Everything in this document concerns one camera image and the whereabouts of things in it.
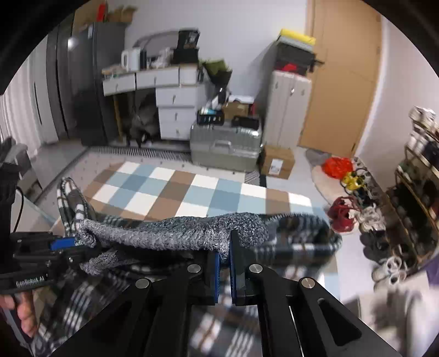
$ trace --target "black cable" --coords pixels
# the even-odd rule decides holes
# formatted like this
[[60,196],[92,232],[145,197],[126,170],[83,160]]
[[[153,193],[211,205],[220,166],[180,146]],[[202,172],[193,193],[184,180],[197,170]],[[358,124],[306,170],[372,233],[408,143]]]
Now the black cable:
[[22,206],[20,207],[20,212],[18,213],[18,217],[17,217],[17,222],[15,223],[15,227],[13,232],[15,232],[17,230],[18,224],[20,222],[20,218],[22,217],[22,212],[23,212],[23,206],[25,204],[25,194],[23,193],[23,190],[17,186],[17,190],[21,193],[22,195]]

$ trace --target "red bag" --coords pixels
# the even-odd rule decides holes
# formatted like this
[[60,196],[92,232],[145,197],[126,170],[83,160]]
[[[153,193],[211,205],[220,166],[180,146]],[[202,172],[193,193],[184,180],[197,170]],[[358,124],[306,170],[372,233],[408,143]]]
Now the red bag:
[[347,157],[330,157],[322,165],[322,170],[329,177],[341,180],[347,172],[354,170],[352,162]]

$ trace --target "desk drawer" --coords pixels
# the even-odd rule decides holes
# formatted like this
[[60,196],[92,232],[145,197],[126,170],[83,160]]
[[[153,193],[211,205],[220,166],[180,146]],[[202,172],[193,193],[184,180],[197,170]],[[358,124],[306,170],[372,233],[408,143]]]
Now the desk drawer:
[[178,67],[149,69],[136,73],[137,89],[178,86]]
[[112,95],[117,93],[134,91],[136,89],[136,81],[133,74],[127,74],[117,78],[105,79],[102,82],[104,95]]
[[192,123],[181,121],[160,121],[160,136],[162,139],[189,140]]
[[195,108],[159,108],[158,120],[160,125],[163,123],[177,124],[187,123],[192,125],[197,119]]
[[155,91],[157,106],[197,106],[196,87],[157,88]]

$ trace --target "yellow lid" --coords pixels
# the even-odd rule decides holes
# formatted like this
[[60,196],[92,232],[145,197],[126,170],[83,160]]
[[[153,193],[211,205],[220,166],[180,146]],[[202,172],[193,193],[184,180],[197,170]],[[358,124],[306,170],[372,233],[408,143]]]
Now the yellow lid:
[[298,32],[293,31],[293,30],[282,29],[281,32],[279,33],[279,36],[290,37],[294,40],[303,42],[304,44],[309,44],[311,46],[314,46],[316,44],[315,37],[310,37],[310,36],[304,35],[302,33],[298,33]]

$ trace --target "human hand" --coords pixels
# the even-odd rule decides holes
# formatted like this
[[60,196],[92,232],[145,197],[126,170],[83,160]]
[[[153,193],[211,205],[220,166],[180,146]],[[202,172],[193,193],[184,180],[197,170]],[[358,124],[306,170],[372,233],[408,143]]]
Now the human hand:
[[[15,302],[12,296],[0,295],[0,306],[13,310]],[[33,305],[33,295],[31,291],[24,291],[20,293],[20,302],[17,306],[17,315],[21,320],[22,331],[29,337],[33,337],[36,333],[36,316],[35,307]]]

